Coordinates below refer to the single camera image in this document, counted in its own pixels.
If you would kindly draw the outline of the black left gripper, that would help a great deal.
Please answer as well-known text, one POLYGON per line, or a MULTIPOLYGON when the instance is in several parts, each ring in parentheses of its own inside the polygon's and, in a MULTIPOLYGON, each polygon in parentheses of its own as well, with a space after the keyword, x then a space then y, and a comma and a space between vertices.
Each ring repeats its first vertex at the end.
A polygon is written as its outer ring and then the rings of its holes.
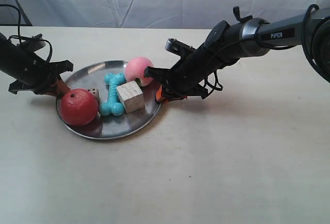
POLYGON ((42 59, 35 52, 50 44, 42 34, 33 37, 10 36, 1 34, 1 71, 13 77, 15 82, 9 85, 8 91, 17 94, 19 91, 32 91, 36 95, 63 97, 71 89, 62 80, 60 74, 71 72, 73 63, 69 60, 52 62, 52 46, 49 56, 42 59), (22 39, 21 44, 13 44, 11 39, 22 39))

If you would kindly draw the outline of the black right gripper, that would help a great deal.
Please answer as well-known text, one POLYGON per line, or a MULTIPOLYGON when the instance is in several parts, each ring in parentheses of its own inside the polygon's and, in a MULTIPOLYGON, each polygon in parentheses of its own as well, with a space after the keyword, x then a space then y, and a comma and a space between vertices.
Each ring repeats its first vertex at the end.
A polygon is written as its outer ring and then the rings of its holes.
POLYGON ((205 99, 210 95, 206 86, 212 91, 221 91, 222 85, 217 76, 214 85, 208 81, 208 76, 215 75, 222 64, 217 56, 221 49, 202 44, 189 56, 180 57, 170 69, 148 66, 144 70, 144 76, 151 77, 161 84, 156 93, 156 102, 166 104, 184 100, 188 96, 200 96, 205 99))

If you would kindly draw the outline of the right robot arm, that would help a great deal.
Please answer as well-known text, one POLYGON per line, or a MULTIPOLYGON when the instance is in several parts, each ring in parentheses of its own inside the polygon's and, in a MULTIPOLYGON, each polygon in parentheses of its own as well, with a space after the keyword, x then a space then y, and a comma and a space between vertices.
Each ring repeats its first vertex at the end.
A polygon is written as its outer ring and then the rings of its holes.
POLYGON ((211 74, 234 65, 241 58, 261 57, 270 50, 287 50, 302 46, 310 66, 329 81, 329 9, 312 4, 305 13, 269 23, 251 15, 241 17, 238 6, 233 8, 237 24, 220 21, 205 41, 193 48, 176 39, 168 39, 166 50, 180 59, 171 68, 148 66, 144 76, 160 83, 158 103, 182 100, 189 96, 207 98, 221 91, 218 77, 214 84, 211 74))

